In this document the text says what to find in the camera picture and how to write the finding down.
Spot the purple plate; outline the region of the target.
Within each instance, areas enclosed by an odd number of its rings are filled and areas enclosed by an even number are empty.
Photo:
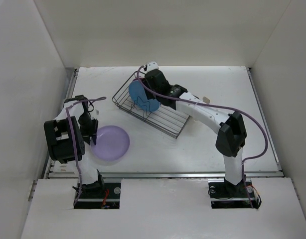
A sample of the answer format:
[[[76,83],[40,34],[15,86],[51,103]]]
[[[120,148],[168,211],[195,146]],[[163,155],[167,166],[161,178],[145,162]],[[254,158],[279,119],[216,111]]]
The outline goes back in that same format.
[[[91,142],[90,147],[99,160],[114,162],[127,153],[130,147],[130,137],[121,127],[107,125],[98,129],[96,144]]]

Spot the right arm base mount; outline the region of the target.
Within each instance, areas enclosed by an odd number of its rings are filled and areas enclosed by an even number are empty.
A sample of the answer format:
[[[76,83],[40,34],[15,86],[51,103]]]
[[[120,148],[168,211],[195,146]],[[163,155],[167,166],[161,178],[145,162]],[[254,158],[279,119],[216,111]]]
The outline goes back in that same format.
[[[227,182],[225,179],[208,181],[208,195],[212,209],[259,209],[262,204],[261,196],[247,179],[237,185]]]

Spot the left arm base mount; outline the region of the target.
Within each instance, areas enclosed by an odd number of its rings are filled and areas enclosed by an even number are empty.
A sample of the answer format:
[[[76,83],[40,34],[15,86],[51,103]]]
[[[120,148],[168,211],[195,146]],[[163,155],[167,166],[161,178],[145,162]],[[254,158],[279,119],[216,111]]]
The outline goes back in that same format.
[[[102,176],[92,184],[80,184],[72,187],[75,191],[74,209],[102,209],[120,208],[121,181],[106,181]]]

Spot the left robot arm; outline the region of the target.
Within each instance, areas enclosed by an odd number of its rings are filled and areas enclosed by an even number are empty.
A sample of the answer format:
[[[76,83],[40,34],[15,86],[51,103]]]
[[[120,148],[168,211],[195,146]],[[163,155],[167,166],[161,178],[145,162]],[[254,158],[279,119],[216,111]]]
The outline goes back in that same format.
[[[84,95],[68,98],[54,119],[43,125],[48,153],[53,161],[73,168],[79,178],[77,198],[80,196],[101,197],[105,184],[99,170],[91,165],[85,155],[86,146],[96,144],[98,120],[91,116],[94,102],[106,97],[88,99]]]

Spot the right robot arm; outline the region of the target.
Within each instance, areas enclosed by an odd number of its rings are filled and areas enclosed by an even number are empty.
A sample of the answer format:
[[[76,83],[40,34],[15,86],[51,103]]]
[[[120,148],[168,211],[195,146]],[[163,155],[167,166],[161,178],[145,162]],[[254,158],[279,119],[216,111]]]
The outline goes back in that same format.
[[[217,135],[215,147],[223,155],[225,165],[224,190],[236,196],[243,189],[242,154],[247,137],[242,115],[203,106],[203,101],[180,85],[171,85],[162,71],[147,72],[141,82],[149,99],[185,113],[209,127]]]

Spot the light blue plate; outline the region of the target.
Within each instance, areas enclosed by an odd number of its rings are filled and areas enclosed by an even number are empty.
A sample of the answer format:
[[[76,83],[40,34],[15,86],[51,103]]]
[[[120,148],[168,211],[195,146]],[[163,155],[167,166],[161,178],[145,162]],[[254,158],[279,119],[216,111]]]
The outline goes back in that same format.
[[[133,102],[145,112],[155,112],[160,107],[160,102],[156,99],[148,99],[145,89],[138,80],[133,80],[128,87],[129,95]]]

